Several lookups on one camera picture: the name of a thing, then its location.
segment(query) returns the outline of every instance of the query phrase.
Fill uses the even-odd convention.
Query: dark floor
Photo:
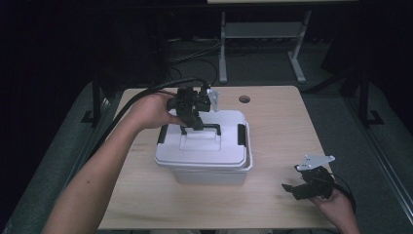
[[[171,54],[177,58],[191,55],[213,46],[213,42],[210,43],[176,41],[171,43]],[[286,54],[293,45],[294,41],[275,40],[234,44],[227,57],[228,83],[225,86],[291,85],[306,90],[331,76],[320,68],[329,45],[305,43],[299,61],[307,82],[299,84]],[[218,64],[216,51],[197,59],[174,64],[171,70],[173,78],[197,76],[212,82]],[[369,108],[377,110],[385,124],[366,129],[355,114],[357,95],[341,97],[341,85],[342,82],[336,82],[317,94],[302,97],[325,154],[336,156],[336,161],[330,164],[332,171],[344,178],[355,194],[361,232],[412,233],[408,206],[406,208],[402,204],[404,199],[411,208],[413,136],[389,108],[382,92],[373,85],[370,85]],[[90,124],[80,124],[85,111],[92,108],[91,97],[89,85],[73,104],[4,233],[41,232],[55,198],[70,175],[82,164],[85,156],[82,152],[90,150],[88,145],[95,142],[96,136],[113,118],[120,95],[105,105],[106,111],[98,130],[92,129]],[[391,167],[383,167],[383,159]],[[400,182],[394,181],[393,175],[397,175]],[[310,230],[293,230],[290,233],[310,233]],[[312,230],[312,233],[328,232]]]

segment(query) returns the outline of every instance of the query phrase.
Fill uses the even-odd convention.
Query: white container
[[[173,173],[180,183],[244,184],[246,175],[252,169],[252,166],[252,155],[248,153],[248,160],[242,169],[228,171],[174,169]]]
[[[161,131],[156,162],[170,168],[178,182],[198,184],[243,184],[252,168],[249,125],[237,110],[200,113],[204,123],[216,129],[187,130],[169,125]]]

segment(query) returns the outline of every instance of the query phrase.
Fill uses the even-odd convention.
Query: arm
[[[319,197],[309,200],[338,228],[340,233],[360,233],[350,201],[337,189],[333,189],[333,193],[328,200],[322,200]]]
[[[107,141],[64,189],[44,233],[95,233],[137,134],[165,124],[182,125],[179,118],[167,112],[170,98],[166,94],[150,95],[131,107]]]

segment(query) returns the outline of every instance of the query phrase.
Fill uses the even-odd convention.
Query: box lid
[[[193,131],[183,135],[177,125],[163,127],[157,146],[156,162],[172,169],[237,170],[246,162],[245,120],[238,110],[200,112],[204,124],[216,129]]]

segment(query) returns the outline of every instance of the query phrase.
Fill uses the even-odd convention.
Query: table
[[[254,167],[245,183],[176,182],[171,170],[155,163],[160,129],[145,130],[131,147],[99,229],[333,228],[313,204],[282,189],[282,183],[304,183],[293,166],[305,154],[323,155],[298,90],[214,89],[221,92],[219,108],[240,110],[250,125]],[[126,90],[119,108],[140,91]],[[240,96],[250,102],[241,103]]]
[[[342,2],[340,0],[208,0],[209,4],[241,4],[241,3],[315,3]],[[288,58],[299,83],[305,83],[306,78],[298,61],[301,45],[306,34],[307,25],[312,11],[306,11],[302,21],[288,22],[226,22],[225,12],[221,17],[221,46],[219,54],[219,81],[228,82],[225,59],[225,44],[227,38],[296,38],[294,49],[288,52]]]

